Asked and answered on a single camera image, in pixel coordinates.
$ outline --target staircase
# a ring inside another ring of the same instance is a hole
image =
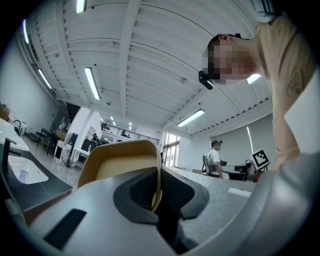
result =
[[[69,115],[70,122],[72,123],[80,107],[70,103],[67,103],[66,106],[68,108],[68,115]]]

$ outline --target faucet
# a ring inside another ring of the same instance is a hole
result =
[[[13,141],[11,139],[8,139],[8,138],[5,138],[4,147],[3,147],[3,153],[2,153],[2,167],[5,167],[5,168],[8,168],[9,153],[21,156],[20,153],[15,152],[15,151],[10,149],[10,143],[13,143],[13,144],[17,145],[17,143],[15,141]]]
[[[19,126],[19,129],[17,127],[14,127],[14,130],[15,130],[16,134],[18,134],[20,137],[21,131],[22,131],[22,130],[20,130],[21,129],[21,122],[17,119],[17,120],[14,120],[13,123],[15,123],[16,121],[18,121],[20,123],[20,126]]]

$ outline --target seated man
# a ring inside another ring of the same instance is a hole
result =
[[[220,156],[219,156],[219,150],[221,150],[221,143],[222,141],[214,140],[211,143],[211,150],[206,155],[208,160],[208,166],[206,168],[207,174],[215,174],[219,175],[219,178],[221,179],[228,179],[229,175],[227,173],[224,173],[221,171],[221,165],[220,165]]]

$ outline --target sink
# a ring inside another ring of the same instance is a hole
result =
[[[31,160],[9,155],[8,163],[18,181],[24,184],[45,182],[49,178]]]

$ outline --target white ceiling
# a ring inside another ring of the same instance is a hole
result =
[[[87,0],[83,13],[76,13],[76,2],[47,1],[27,18],[36,65],[63,102],[194,135],[270,97],[263,78],[211,91],[198,81],[202,52],[214,35],[253,37],[250,0]],[[101,100],[91,92],[85,67],[92,68]],[[204,115],[177,127],[200,108]]]

